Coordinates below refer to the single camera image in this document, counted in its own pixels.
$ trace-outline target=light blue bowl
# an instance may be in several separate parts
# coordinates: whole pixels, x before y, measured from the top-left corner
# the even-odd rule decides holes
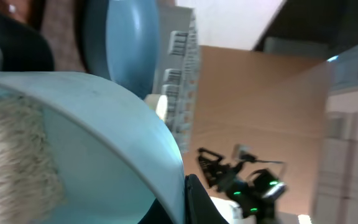
[[[160,43],[156,0],[89,0],[83,48],[88,69],[144,99],[152,92]]]
[[[137,223],[158,199],[184,222],[178,146],[154,111],[125,88],[75,72],[0,72],[0,96],[44,105],[67,203],[45,223]]]

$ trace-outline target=blue light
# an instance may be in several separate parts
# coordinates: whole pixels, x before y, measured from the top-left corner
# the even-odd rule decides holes
[[[335,61],[336,59],[338,59],[338,55],[329,58],[329,59],[327,60],[327,62],[332,62],[332,61]]]

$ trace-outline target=dark ceiling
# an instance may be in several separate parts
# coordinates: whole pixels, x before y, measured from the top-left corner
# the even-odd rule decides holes
[[[254,50],[266,37],[328,44],[337,54],[358,44],[358,0],[288,0]]]

